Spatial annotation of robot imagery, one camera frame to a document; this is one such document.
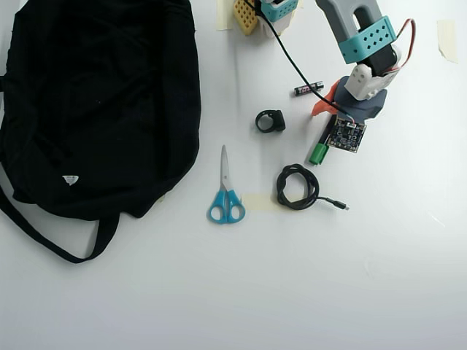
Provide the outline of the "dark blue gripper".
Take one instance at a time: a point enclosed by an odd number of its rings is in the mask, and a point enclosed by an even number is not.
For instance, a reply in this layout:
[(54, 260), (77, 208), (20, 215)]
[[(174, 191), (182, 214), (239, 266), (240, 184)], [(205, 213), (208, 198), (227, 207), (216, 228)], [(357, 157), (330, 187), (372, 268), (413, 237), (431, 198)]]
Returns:
[(340, 109), (343, 109), (346, 113), (338, 112), (338, 110), (326, 103), (323, 100), (318, 101), (312, 109), (311, 116), (317, 116), (323, 112), (330, 114), (337, 114), (340, 118), (349, 120), (347, 114), (349, 114), (353, 120), (357, 123), (364, 123), (368, 119), (374, 119), (383, 109), (385, 100), (387, 97), (387, 90), (379, 91), (373, 98), (369, 100), (356, 100), (344, 87), (347, 83), (348, 76), (344, 76), (340, 81), (336, 81), (329, 92), (324, 98), (330, 102), (335, 103)]

